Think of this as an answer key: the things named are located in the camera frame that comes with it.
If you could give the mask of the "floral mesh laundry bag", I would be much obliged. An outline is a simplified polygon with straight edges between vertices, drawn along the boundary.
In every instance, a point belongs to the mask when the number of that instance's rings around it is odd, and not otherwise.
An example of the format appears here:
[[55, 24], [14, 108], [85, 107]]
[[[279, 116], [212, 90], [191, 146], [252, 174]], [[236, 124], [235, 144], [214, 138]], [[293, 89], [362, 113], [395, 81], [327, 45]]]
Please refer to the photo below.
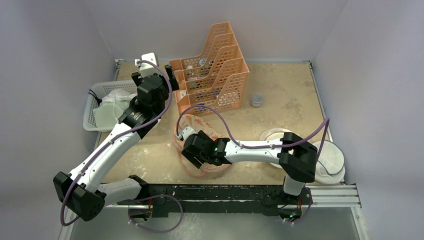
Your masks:
[[[186, 127], [190, 127], [196, 132], [203, 131], [213, 140], [216, 140], [217, 138], [221, 138], [223, 136], [222, 134], [214, 130], [211, 125], [203, 118], [195, 116], [193, 114], [184, 114], [181, 118], [178, 126], [179, 132], [182, 133], [182, 131]], [[179, 163], [185, 173], [188, 174], [190, 177], [200, 178], [208, 174], [223, 172], [229, 168], [228, 164], [215, 166], [208, 163], [203, 164], [201, 168], [196, 168], [185, 157], [182, 156], [181, 151], [183, 150], [184, 141], [181, 141], [176, 137], [175, 129], [173, 130], [173, 133], [174, 135], [172, 136], [172, 140], [178, 155]]]

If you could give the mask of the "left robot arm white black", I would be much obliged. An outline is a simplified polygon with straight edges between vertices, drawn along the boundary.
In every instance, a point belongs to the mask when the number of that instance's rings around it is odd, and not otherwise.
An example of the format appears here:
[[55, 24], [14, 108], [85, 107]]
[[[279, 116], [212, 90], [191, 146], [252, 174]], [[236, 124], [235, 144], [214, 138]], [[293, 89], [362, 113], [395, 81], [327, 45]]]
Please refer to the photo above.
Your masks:
[[179, 89], [170, 64], [155, 73], [134, 72], [131, 77], [137, 95], [119, 117], [108, 137], [80, 165], [69, 173], [58, 172], [53, 178], [61, 201], [60, 223], [67, 227], [76, 220], [90, 221], [107, 205], [132, 200], [146, 203], [149, 191], [135, 175], [125, 180], [103, 184], [102, 180], [118, 160], [160, 122], [170, 108], [172, 92]]

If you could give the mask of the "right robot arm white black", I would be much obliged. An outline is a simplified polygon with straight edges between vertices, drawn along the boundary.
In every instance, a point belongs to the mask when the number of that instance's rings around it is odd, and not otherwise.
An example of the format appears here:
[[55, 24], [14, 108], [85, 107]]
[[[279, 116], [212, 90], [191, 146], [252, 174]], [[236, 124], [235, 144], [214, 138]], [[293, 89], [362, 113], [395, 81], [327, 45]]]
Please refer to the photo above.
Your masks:
[[317, 147], [293, 132], [282, 138], [263, 141], [233, 141], [227, 137], [213, 140], [204, 131], [186, 127], [178, 135], [183, 140], [181, 154], [196, 168], [240, 162], [279, 165], [286, 173], [280, 196], [288, 204], [300, 198], [306, 183], [315, 181]]

